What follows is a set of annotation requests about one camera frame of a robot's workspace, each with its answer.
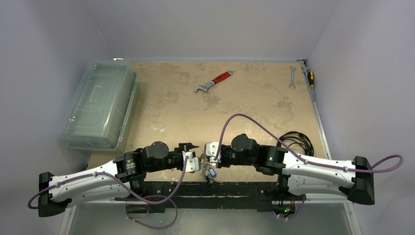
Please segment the large white keyring with keys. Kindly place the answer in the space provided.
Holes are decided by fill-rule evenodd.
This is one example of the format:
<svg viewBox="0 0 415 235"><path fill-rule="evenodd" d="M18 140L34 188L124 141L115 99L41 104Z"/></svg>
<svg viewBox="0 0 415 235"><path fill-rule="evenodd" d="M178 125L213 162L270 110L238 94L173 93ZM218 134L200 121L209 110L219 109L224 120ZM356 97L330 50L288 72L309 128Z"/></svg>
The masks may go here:
<svg viewBox="0 0 415 235"><path fill-rule="evenodd" d="M216 182L217 173L213 167L210 166L210 162L208 161L208 157L202 153L201 154L201 176L202 178L210 183Z"/></svg>

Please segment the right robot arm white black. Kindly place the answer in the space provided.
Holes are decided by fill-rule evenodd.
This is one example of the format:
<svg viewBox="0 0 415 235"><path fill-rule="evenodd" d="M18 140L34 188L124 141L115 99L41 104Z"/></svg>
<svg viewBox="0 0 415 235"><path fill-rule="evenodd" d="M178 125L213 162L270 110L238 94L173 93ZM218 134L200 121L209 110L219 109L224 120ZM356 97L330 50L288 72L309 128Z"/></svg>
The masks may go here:
<svg viewBox="0 0 415 235"><path fill-rule="evenodd" d="M334 194L361 204L374 205L373 168L365 157L353 160L328 160L292 153L285 148L260 145L245 134L236 136L230 145L205 144L205 155L217 168L232 165L253 166L264 175L278 175L276 196L307 193Z"/></svg>

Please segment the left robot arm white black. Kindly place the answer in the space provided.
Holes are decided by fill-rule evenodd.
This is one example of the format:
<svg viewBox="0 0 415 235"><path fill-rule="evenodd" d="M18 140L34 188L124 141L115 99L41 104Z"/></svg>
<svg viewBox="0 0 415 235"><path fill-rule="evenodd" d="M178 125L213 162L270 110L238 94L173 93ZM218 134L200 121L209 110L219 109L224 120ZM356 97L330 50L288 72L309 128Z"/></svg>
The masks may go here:
<svg viewBox="0 0 415 235"><path fill-rule="evenodd" d="M38 205L33 206L30 200L28 207L37 210L39 217L50 217L78 202L92 201L108 193L112 197L130 196L140 200L146 194L144 179L147 173L174 168L182 173L199 171L201 161L193 148L191 143L180 143L170 151L166 143L156 141L78 173L57 176L44 172L39 175L39 192L35 195Z"/></svg>

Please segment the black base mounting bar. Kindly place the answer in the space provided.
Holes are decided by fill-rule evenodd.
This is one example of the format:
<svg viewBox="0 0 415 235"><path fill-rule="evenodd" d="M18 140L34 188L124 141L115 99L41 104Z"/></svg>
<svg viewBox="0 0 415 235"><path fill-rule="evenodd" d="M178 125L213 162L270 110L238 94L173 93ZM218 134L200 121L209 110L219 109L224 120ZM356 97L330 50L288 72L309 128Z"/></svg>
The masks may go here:
<svg viewBox="0 0 415 235"><path fill-rule="evenodd" d="M292 202L302 202L304 195L283 191L276 182L182 182L172 196L172 203L151 205L151 213L165 209L240 209L283 213Z"/></svg>

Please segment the clear plastic storage box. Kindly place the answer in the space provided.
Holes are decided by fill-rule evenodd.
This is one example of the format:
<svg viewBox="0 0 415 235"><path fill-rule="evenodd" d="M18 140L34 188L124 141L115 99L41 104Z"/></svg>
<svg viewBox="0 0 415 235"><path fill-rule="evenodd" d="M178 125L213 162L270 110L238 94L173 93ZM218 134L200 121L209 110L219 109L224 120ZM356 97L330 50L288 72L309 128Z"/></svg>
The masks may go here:
<svg viewBox="0 0 415 235"><path fill-rule="evenodd" d="M129 62L90 64L71 100L59 136L71 149L122 152L138 91L138 75Z"/></svg>

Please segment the silver open end wrench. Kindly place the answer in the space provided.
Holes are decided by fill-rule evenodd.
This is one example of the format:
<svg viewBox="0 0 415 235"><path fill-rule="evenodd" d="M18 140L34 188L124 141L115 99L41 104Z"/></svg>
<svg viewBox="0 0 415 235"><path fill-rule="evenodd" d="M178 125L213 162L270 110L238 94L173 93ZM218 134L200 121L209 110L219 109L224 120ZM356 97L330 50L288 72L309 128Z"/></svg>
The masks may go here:
<svg viewBox="0 0 415 235"><path fill-rule="evenodd" d="M295 90L296 89L296 85L295 85L295 71L296 71L296 67L291 66L290 67L290 71L291 71L291 79L290 79L290 84L289 84L288 88Z"/></svg>

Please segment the yellow black screwdriver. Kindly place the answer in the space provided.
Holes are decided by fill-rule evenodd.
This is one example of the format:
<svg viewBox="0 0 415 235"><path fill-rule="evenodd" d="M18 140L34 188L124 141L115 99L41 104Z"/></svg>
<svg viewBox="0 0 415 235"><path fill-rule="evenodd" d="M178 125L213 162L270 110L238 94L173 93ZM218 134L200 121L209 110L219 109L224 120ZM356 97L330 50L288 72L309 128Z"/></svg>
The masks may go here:
<svg viewBox="0 0 415 235"><path fill-rule="evenodd" d="M308 83L310 88L314 88L314 74L312 71L309 71L307 74L307 79L308 79Z"/></svg>

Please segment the red handled adjustable wrench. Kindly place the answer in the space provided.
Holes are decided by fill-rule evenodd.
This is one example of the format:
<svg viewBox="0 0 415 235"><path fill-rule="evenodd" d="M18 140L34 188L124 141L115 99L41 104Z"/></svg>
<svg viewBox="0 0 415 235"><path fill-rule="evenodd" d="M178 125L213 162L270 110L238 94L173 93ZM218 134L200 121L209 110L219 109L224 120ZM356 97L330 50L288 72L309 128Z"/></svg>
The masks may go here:
<svg viewBox="0 0 415 235"><path fill-rule="evenodd" d="M227 79L228 77L232 76L234 74L233 71L226 71L222 74L220 74L219 76L217 76L216 78L214 78L213 80L209 81L208 83L204 84L204 85L197 85L194 88L194 92L198 92L198 91L203 91L203 92L207 92L212 86L214 86L215 84Z"/></svg>

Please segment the aluminium frame rail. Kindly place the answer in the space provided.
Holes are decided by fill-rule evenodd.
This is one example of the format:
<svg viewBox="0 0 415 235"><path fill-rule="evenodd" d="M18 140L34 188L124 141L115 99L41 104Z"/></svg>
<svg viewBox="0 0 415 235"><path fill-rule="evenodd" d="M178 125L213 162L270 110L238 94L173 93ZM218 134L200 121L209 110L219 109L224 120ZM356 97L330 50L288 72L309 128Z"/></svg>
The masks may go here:
<svg viewBox="0 0 415 235"><path fill-rule="evenodd" d="M307 135L314 146L314 157L323 159L324 163L336 163L332 160L327 139L321 122L312 90L307 81L310 68L303 60L295 62L295 85L293 90L295 98L294 129ZM288 183L290 192L294 195L307 195L309 200L324 198L326 200L339 200L347 202L346 195L339 190L339 184L312 178L310 176L293 175Z"/></svg>

